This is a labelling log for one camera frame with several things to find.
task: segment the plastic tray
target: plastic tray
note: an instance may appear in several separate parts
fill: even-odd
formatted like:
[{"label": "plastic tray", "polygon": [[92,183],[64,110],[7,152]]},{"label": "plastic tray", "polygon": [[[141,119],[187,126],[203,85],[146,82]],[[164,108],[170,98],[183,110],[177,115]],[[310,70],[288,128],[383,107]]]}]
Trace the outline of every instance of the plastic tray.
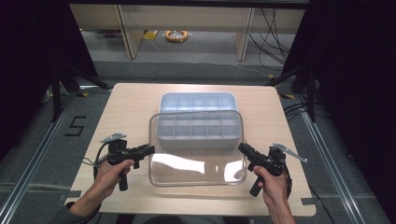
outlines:
[{"label": "plastic tray", "polygon": [[235,97],[229,92],[168,92],[161,98],[160,113],[235,110]]},{"label": "plastic tray", "polygon": [[236,185],[245,180],[237,111],[160,113],[150,120],[149,179],[155,186]]}]

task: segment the table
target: table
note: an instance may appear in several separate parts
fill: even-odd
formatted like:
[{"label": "table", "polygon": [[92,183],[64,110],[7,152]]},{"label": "table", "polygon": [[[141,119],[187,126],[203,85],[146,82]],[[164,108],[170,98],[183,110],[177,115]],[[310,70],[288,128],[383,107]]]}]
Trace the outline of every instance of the table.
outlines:
[{"label": "table", "polygon": [[[125,133],[127,147],[149,141],[149,120],[159,111],[166,92],[227,91],[232,93],[242,115],[246,142],[267,155],[268,147],[280,143],[295,151],[295,145],[276,89],[259,86],[187,85],[187,84],[117,84],[106,104],[85,157],[94,160],[101,140],[115,132]],[[302,198],[312,198],[301,162],[287,159],[293,179],[289,198],[295,216],[316,213],[313,204],[303,205]],[[217,216],[269,216],[262,197],[248,193],[256,177],[247,172],[245,182],[237,186],[154,187],[149,182],[149,158],[128,175],[129,189],[118,189],[108,197],[101,212],[118,214],[181,214]],[[92,168],[82,164],[71,188],[81,195],[91,186]],[[69,197],[66,202],[77,198]]]}]

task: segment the printed number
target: printed number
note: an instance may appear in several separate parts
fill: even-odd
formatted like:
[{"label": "printed number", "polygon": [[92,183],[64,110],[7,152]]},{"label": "printed number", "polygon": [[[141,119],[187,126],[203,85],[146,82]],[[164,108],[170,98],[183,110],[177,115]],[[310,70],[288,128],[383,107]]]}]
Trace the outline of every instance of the printed number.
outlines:
[{"label": "printed number", "polygon": [[73,121],[70,124],[69,128],[78,128],[79,131],[78,133],[66,133],[64,136],[80,136],[85,126],[74,125],[74,123],[76,122],[76,119],[85,119],[85,118],[87,118],[87,116],[74,116]]}]

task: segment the container lid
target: container lid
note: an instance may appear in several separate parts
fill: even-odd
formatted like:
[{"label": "container lid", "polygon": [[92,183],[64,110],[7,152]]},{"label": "container lid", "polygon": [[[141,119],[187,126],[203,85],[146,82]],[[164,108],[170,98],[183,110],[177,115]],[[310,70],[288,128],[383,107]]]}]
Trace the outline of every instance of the container lid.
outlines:
[{"label": "container lid", "polygon": [[246,178],[241,115],[234,110],[160,113],[149,124],[154,186],[236,185]]}]

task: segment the sleeve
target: sleeve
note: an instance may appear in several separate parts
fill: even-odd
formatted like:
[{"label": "sleeve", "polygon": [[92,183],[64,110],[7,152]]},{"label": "sleeve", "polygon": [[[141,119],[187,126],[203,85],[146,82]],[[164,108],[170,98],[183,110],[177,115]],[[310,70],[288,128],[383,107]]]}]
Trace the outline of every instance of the sleeve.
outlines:
[{"label": "sleeve", "polygon": [[69,208],[73,205],[74,203],[67,203],[56,215],[53,217],[49,224],[84,224],[88,223],[93,217],[96,216],[96,214],[99,212],[100,206],[99,205],[95,211],[92,212],[92,214],[89,217],[79,217],[71,212],[69,212]]}]

